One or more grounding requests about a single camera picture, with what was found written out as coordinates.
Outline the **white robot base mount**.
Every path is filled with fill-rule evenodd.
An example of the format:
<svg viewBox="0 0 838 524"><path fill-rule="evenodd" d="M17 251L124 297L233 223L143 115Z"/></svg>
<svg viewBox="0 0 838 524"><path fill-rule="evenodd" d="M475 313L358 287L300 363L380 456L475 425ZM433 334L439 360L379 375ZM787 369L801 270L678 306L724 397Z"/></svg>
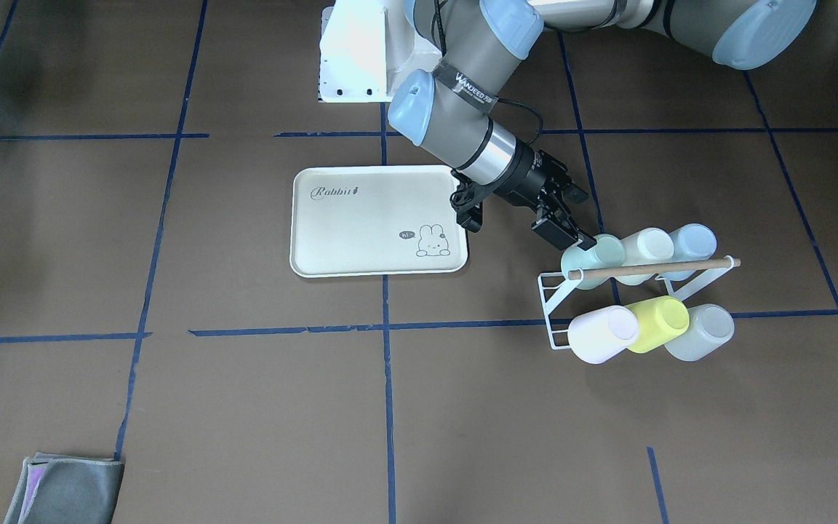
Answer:
<svg viewBox="0 0 838 524"><path fill-rule="evenodd" d="M322 10L319 100L388 103L412 71L442 54L408 20L410 1L336 1Z"/></svg>

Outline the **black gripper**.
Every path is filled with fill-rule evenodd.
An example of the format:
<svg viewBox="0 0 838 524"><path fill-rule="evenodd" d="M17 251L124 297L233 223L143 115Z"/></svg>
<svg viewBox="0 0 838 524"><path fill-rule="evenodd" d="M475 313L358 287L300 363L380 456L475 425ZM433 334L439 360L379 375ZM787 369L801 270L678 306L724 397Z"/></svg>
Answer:
<svg viewBox="0 0 838 524"><path fill-rule="evenodd" d="M589 200L591 193L573 183L565 163L545 151L516 143L495 195L535 212L538 217L532 222L532 231L559 251L570 247L588 251L596 246L596 239L571 220L572 206Z"/></svg>

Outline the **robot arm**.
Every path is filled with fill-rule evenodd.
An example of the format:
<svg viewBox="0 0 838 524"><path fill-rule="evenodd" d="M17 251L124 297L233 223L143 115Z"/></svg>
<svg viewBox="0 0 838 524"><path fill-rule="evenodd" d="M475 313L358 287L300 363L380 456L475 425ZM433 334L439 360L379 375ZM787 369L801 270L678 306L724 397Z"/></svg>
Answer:
<svg viewBox="0 0 838 524"><path fill-rule="evenodd" d="M452 170L456 222L477 232L496 196L535 213L532 231L561 251L595 239L571 205L586 199L566 167L491 116L499 93L546 30L645 28L742 71L781 54L805 29L815 1L407 1L412 29L442 56L400 84L387 119Z"/></svg>

